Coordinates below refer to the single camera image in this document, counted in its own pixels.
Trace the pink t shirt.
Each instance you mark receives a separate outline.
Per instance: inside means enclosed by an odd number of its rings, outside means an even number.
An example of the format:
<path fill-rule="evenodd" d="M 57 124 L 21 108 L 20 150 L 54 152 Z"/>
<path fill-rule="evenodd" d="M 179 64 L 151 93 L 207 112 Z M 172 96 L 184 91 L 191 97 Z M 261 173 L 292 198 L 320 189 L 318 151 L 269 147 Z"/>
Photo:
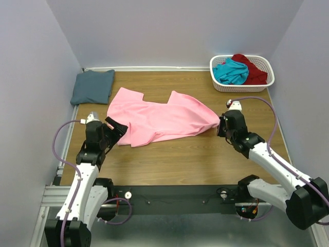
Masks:
<path fill-rule="evenodd" d="M 120 146 L 196 136 L 220 123 L 216 113 L 192 96 L 172 91 L 167 103 L 144 101 L 143 97 L 122 87 L 108 107 L 107 115 L 128 127 Z"/>

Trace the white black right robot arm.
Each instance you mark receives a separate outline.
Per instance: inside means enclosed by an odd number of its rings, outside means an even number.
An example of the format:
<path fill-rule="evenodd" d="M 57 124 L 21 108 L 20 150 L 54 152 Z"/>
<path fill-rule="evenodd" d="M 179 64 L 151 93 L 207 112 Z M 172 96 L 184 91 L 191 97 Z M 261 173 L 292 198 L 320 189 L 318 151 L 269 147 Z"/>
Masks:
<path fill-rule="evenodd" d="M 256 175 L 238 182 L 237 197 L 244 202 L 258 198 L 286 212 L 297 228 L 305 230 L 328 216 L 328 187 L 279 157 L 258 134 L 249 132 L 244 115 L 229 110 L 220 116 L 217 134 L 245 158 L 263 167 L 279 183 L 269 184 Z"/>

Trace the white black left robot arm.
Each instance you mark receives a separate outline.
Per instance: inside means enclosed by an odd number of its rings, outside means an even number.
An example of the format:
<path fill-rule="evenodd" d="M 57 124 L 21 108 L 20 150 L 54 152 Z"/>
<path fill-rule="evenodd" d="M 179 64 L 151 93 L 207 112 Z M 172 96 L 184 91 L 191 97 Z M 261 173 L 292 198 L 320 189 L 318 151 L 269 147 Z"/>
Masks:
<path fill-rule="evenodd" d="M 125 135 L 128 127 L 112 118 L 100 121 L 91 112 L 86 119 L 85 141 L 76 163 L 58 160 L 75 169 L 74 180 L 55 219 L 47 220 L 44 228 L 48 246 L 90 246 L 91 228 L 104 203 L 118 201 L 111 179 L 98 177 L 106 154 Z"/>

